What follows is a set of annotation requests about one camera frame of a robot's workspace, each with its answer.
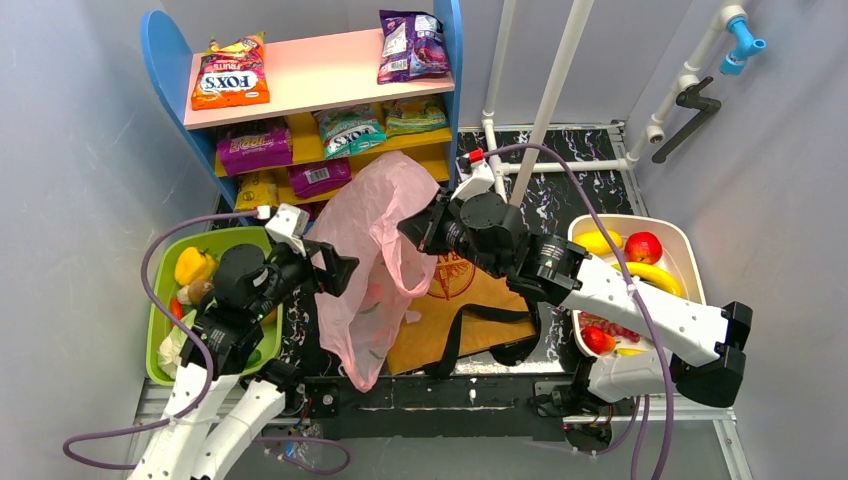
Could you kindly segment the purple Fox's candy bag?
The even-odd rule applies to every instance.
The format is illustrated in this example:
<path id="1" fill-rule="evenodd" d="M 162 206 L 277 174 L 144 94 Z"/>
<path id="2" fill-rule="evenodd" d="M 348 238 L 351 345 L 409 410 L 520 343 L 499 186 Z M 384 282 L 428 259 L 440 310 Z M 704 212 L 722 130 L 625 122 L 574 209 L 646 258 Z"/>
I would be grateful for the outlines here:
<path id="1" fill-rule="evenodd" d="M 384 36 L 377 83 L 405 83 L 450 72 L 441 21 L 422 11 L 380 10 Z"/>

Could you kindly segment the pink plastic grocery bag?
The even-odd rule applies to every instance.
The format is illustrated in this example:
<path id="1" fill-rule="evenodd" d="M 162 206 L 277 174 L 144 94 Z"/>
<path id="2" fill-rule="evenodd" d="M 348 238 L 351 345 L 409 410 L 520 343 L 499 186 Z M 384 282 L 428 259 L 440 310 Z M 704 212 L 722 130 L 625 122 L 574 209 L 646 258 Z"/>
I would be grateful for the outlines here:
<path id="1" fill-rule="evenodd" d="M 437 259 L 419 252 L 398 225 L 438 189 L 421 164 L 400 151 L 384 153 L 328 201 L 307 234 L 359 261 L 341 296 L 324 293 L 315 302 L 320 345 L 360 392 L 374 386 L 412 301 L 429 290 Z"/>

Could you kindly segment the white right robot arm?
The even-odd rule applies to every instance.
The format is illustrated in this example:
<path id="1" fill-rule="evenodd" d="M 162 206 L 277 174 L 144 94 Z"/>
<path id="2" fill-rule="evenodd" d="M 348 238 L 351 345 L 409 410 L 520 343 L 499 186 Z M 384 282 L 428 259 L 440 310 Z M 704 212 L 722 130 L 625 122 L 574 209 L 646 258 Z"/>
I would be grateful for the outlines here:
<path id="1" fill-rule="evenodd" d="M 709 407 L 734 404 L 746 366 L 749 306 L 703 305 L 634 280 L 563 237 L 530 232 L 519 209 L 492 192 L 459 200 L 441 190 L 398 229 L 422 253 L 455 253 L 505 279 L 528 304 L 598 315 L 652 340 L 652 353 L 582 360 L 575 400 L 611 404 L 672 387 Z"/>

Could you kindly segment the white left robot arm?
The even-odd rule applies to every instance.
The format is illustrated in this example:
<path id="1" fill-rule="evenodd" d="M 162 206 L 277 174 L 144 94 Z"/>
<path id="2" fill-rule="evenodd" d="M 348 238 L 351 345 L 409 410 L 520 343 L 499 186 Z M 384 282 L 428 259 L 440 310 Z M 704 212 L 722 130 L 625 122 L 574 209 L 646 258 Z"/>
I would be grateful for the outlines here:
<path id="1" fill-rule="evenodd" d="M 262 340 L 262 320 L 296 289 L 340 297 L 359 261 L 325 242 L 229 248 L 213 277 L 212 303 L 196 311 L 181 349 L 163 426 L 152 434 L 133 479 L 222 479 L 286 406 L 297 370 L 269 360 L 223 418 L 220 405 L 237 386 Z"/>

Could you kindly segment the teal Fox's candy bag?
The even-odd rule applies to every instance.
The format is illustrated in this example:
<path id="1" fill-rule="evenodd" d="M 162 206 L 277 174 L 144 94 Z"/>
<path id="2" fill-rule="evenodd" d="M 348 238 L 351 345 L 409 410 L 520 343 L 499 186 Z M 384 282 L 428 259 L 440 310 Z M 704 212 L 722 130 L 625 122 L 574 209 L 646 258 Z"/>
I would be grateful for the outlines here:
<path id="1" fill-rule="evenodd" d="M 387 140 L 371 104 L 320 110 L 313 118 L 323 143 L 325 160 L 358 155 Z"/>

